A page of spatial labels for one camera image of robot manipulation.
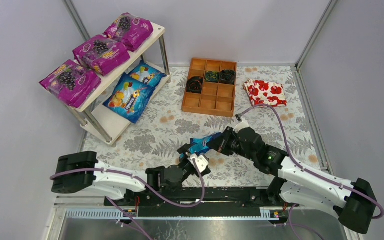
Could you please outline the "teal blue snack bag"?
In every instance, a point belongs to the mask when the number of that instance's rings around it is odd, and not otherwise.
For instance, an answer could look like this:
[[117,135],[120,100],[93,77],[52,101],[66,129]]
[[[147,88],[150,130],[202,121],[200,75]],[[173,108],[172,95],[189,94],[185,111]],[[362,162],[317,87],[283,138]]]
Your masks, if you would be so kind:
[[207,144],[221,135],[221,132],[216,132],[203,138],[190,138],[188,151],[191,154],[196,154],[197,156],[205,154],[210,150]]

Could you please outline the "blue candy bag underneath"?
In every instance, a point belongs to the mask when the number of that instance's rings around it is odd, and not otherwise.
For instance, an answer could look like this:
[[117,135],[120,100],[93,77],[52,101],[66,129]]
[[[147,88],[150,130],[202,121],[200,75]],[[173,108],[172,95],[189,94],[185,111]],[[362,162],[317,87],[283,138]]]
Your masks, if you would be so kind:
[[154,91],[154,87],[123,73],[112,95],[103,105],[135,124],[142,116]]

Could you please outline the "blue fruit candy bag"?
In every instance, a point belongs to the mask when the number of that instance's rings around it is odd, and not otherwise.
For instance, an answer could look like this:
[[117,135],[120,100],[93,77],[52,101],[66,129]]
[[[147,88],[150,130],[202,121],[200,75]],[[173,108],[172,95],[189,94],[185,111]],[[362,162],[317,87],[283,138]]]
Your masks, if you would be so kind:
[[128,74],[134,80],[156,88],[167,75],[143,60]]

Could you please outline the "purple grape candy bag front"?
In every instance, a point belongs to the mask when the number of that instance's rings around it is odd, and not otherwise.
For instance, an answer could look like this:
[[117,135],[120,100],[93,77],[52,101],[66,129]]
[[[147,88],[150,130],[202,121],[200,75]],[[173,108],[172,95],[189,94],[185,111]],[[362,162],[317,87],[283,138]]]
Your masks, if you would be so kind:
[[120,42],[96,35],[73,51],[74,58],[83,66],[106,76],[130,59],[128,49]]

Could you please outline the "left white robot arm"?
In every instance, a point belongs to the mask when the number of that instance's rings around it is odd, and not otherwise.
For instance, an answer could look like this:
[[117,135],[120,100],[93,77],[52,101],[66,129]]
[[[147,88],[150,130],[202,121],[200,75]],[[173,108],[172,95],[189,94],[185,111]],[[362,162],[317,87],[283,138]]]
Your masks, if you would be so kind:
[[93,193],[122,200],[128,192],[147,190],[177,190],[191,175],[200,179],[209,174],[210,150],[206,143],[185,144],[178,149],[179,163],[168,167],[148,168],[144,171],[115,167],[97,159],[94,151],[84,151],[59,157],[51,191],[56,194]]

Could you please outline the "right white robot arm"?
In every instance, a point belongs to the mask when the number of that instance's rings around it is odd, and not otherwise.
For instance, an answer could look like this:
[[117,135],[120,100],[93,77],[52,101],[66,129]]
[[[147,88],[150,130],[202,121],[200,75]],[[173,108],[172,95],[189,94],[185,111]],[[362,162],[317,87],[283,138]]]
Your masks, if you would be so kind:
[[337,218],[356,233],[368,233],[377,199],[367,180],[338,178],[294,161],[286,151],[266,144],[250,127],[227,127],[207,146],[225,156],[244,157],[260,172],[274,176],[269,189],[275,198],[309,206]]

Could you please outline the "white two-tier shelf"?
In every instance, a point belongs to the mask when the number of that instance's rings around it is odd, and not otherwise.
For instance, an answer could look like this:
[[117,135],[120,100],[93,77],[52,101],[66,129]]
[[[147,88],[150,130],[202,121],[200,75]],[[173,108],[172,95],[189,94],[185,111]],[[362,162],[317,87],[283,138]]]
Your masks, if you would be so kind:
[[[130,59],[124,64],[115,68],[111,73],[106,76],[102,76],[96,73],[94,70],[81,65],[74,57],[72,61],[77,64],[94,71],[101,79],[100,85],[89,95],[86,101],[78,108],[65,106],[71,111],[71,113],[80,121],[83,129],[93,134],[108,145],[112,145],[116,139],[126,130],[126,128],[132,124],[124,117],[116,114],[103,103],[112,95],[116,85],[118,84],[122,74],[126,73],[126,70],[137,60],[143,59],[145,51],[155,42],[159,42],[161,55],[163,58],[167,56],[164,33],[165,28],[158,24],[151,22],[153,26],[153,33],[151,36],[140,46],[140,48],[134,52],[129,51]],[[150,99],[152,99],[157,92],[161,89],[159,84]]]

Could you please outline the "purple grape candy bag stack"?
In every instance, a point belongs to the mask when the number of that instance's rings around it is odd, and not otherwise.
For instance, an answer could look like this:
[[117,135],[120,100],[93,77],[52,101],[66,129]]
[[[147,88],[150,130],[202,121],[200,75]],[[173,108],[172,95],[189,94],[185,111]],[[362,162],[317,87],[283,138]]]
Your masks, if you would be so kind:
[[67,60],[39,84],[69,107],[79,108],[100,85],[101,78],[73,60]]

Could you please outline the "floral table mat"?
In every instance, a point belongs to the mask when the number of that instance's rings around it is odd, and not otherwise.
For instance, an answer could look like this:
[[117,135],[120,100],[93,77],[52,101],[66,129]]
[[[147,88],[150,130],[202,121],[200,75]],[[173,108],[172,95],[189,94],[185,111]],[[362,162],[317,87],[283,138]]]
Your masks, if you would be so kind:
[[[137,123],[131,124],[115,141],[114,146],[88,134],[84,151],[94,151],[97,158],[112,166],[145,170],[179,163],[178,148],[190,138],[202,138],[235,126],[235,118],[183,112],[188,67],[171,67],[170,82],[157,93]],[[291,66],[240,66],[237,69],[235,113],[250,107],[243,89],[248,79],[267,80],[282,84],[287,106],[272,111],[267,107],[248,111],[245,119],[262,136],[265,143],[284,149],[289,146],[292,156],[313,168],[319,168],[319,153],[304,114]],[[259,172],[253,163],[240,156],[224,156],[215,151],[207,153],[211,173],[205,176],[209,187],[266,187],[272,177]]]

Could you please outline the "orange wooden compartment tray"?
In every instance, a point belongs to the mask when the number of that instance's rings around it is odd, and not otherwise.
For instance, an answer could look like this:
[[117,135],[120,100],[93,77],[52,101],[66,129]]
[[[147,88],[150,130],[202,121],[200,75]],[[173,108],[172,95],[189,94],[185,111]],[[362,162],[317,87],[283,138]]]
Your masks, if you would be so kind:
[[[234,85],[204,81],[206,71],[220,73],[222,70],[234,70],[236,72]],[[203,78],[201,94],[186,92],[187,81],[195,76]],[[194,57],[190,61],[181,110],[186,113],[232,118],[235,109],[236,83],[236,62]]]

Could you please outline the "red floral folded cloth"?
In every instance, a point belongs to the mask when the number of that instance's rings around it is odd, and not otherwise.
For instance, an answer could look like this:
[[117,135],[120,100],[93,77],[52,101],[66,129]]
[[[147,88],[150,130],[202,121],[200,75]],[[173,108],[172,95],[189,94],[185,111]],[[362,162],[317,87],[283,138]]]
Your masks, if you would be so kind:
[[284,86],[267,80],[248,79],[242,84],[250,104],[267,104],[272,107],[287,106]]

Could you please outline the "black rolled item left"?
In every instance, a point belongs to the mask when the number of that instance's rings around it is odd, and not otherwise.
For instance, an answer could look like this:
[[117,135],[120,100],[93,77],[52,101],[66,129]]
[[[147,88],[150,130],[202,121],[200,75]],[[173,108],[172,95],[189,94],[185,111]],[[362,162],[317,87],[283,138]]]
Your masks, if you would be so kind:
[[203,82],[204,78],[201,76],[193,76],[186,82],[186,92],[187,93],[194,93],[194,94],[201,94],[203,89]]

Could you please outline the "black rolled item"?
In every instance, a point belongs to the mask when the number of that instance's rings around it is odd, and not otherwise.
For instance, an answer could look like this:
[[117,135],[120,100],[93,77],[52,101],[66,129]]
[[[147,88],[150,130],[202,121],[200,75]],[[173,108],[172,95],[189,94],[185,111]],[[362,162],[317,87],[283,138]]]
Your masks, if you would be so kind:
[[187,93],[194,93],[194,94],[201,94],[203,89],[203,82],[204,78],[201,76],[193,76],[186,82],[186,92]]
[[231,69],[222,70],[219,73],[219,83],[234,85],[236,80],[236,72]]

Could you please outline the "dark green rolled item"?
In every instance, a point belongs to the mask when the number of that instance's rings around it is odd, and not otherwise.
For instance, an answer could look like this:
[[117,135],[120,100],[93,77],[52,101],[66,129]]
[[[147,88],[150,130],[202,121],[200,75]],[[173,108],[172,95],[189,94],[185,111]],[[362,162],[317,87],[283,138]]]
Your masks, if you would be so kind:
[[209,83],[218,83],[220,79],[220,73],[218,71],[206,71],[204,75],[204,81]]

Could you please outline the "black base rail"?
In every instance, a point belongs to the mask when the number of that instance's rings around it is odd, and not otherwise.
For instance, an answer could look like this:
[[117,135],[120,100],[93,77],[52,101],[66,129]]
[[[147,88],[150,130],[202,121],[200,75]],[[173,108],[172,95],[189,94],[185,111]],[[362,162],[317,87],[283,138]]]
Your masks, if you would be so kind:
[[105,206],[118,206],[142,218],[268,218],[263,210],[288,210],[292,204],[269,193],[265,187],[182,187],[161,188],[161,199],[150,190],[127,190],[123,199],[104,200]]

